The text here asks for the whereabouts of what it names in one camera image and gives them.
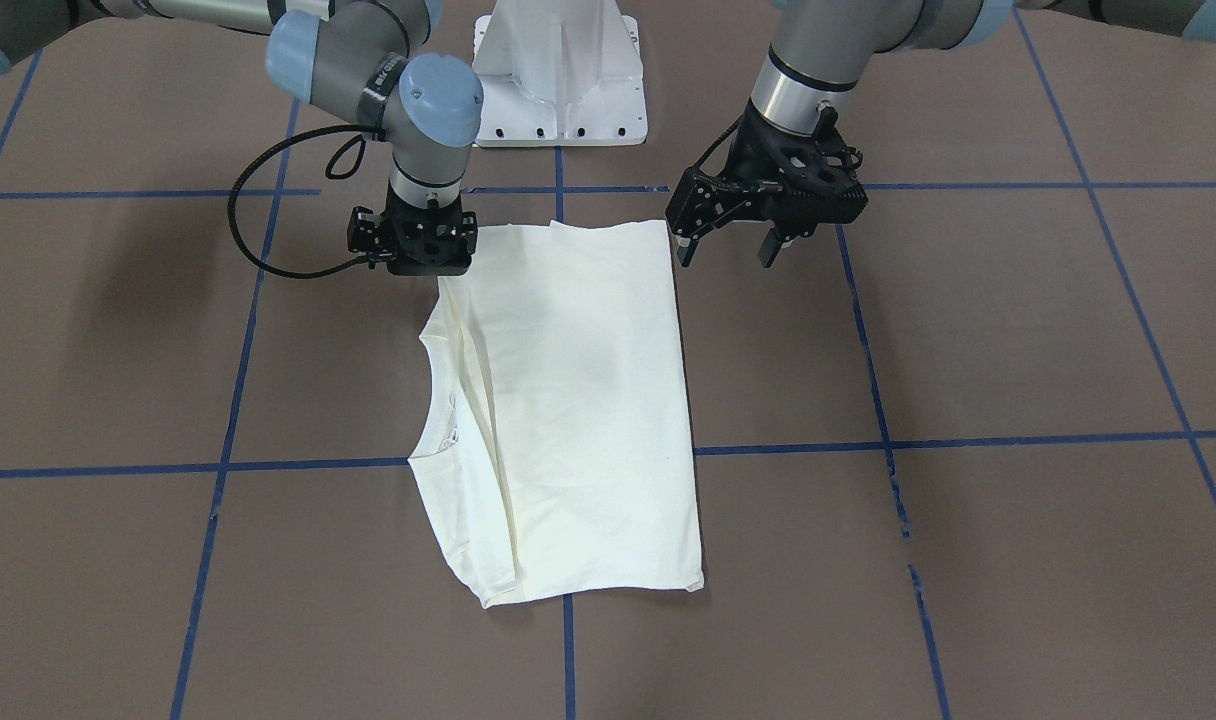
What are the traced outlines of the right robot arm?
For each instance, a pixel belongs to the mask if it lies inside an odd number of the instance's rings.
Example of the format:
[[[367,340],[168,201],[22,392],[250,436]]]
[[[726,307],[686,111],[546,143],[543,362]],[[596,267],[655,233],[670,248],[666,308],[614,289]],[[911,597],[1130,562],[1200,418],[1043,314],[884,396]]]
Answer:
[[[462,275],[477,218],[461,184],[483,123],[483,81],[457,56],[426,54],[439,1],[0,1],[0,75],[96,19],[188,19],[268,41],[270,81],[337,118],[323,135],[390,146],[384,208],[356,208],[351,265]]]

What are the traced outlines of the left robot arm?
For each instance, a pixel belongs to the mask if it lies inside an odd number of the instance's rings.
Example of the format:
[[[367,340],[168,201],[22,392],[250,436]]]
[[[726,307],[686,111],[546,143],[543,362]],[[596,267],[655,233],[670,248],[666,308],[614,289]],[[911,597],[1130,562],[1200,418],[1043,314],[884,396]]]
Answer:
[[[767,224],[762,266],[822,225],[855,223],[869,201],[863,154],[838,119],[869,60],[980,44],[1018,9],[1216,44],[1216,1],[782,1],[745,108],[717,137],[724,167],[709,173],[696,161],[668,201],[679,263],[731,223]]]

